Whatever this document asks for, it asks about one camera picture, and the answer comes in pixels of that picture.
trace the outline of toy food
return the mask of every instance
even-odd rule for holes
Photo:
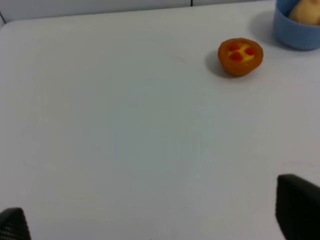
[[[256,69],[264,51],[258,43],[245,38],[232,38],[221,43],[218,58],[223,69],[231,75],[243,76]]]
[[[320,0],[301,0],[289,18],[301,24],[320,25]]]

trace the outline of black object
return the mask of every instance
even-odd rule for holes
[[[275,215],[287,240],[320,240],[320,188],[293,174],[280,175]]]
[[[21,208],[8,208],[0,213],[0,240],[31,240]]]

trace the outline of orange tart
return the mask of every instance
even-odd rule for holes
[[[243,76],[262,63],[264,51],[255,41],[232,38],[221,43],[218,58],[226,72],[234,76]]]

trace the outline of bread roll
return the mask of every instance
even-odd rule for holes
[[[305,25],[320,25],[320,0],[301,0],[289,18]]]

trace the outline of blue bowl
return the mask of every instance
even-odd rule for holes
[[[300,0],[276,0],[274,36],[283,44],[300,50],[320,48],[320,26],[304,25],[288,18]]]

